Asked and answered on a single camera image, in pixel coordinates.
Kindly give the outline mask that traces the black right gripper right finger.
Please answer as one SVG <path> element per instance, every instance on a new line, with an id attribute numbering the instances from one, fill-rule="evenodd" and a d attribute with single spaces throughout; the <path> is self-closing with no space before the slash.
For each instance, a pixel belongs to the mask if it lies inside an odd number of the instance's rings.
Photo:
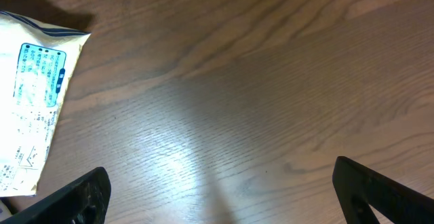
<path id="1" fill-rule="evenodd" d="M 332 183 L 347 223 L 375 223 L 376 209 L 392 223 L 432 223 L 433 199 L 345 156 L 336 158 Z"/>

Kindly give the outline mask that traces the white blue snack bag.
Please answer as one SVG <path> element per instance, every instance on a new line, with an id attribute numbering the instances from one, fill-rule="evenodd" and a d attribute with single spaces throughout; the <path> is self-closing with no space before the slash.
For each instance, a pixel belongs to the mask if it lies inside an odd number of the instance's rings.
<path id="1" fill-rule="evenodd" d="M 35 195 L 90 34 L 1 12 L 1 196 Z"/>

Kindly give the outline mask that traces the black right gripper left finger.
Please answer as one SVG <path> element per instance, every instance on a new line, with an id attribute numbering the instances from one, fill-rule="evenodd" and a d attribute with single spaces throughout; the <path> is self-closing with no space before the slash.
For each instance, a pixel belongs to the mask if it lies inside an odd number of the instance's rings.
<path id="1" fill-rule="evenodd" d="M 1 224 L 104 224 L 110 196 L 108 173 L 97 167 Z"/>

